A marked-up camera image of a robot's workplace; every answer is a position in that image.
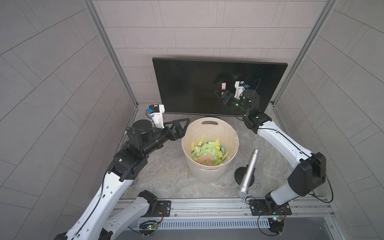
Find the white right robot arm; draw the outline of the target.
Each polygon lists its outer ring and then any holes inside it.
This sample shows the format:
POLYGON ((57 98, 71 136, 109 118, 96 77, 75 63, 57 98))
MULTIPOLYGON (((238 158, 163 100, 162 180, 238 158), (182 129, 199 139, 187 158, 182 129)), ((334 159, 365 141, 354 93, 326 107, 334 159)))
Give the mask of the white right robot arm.
POLYGON ((324 184, 326 158, 312 153, 284 133, 272 119, 259 109, 260 97, 255 90, 246 89, 238 98, 228 90, 216 90, 219 101, 236 116, 241 116, 246 127, 267 140, 290 163, 293 172, 286 182, 266 194, 266 208, 273 211, 279 206, 304 197, 324 184))

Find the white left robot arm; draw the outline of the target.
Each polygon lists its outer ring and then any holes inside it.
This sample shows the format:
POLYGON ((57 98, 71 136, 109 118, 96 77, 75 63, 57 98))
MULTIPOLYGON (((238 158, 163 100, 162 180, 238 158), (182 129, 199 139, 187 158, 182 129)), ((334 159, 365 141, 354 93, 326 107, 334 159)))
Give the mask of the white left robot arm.
POLYGON ((107 168, 103 182, 93 200, 74 226, 57 240, 114 240, 133 222, 156 211, 158 198, 149 191, 138 197, 113 218, 110 214, 122 194, 132 185, 147 165, 148 157, 167 141, 185 136, 190 119, 166 122, 156 128, 149 120, 138 120, 126 129, 128 141, 118 151, 107 168))

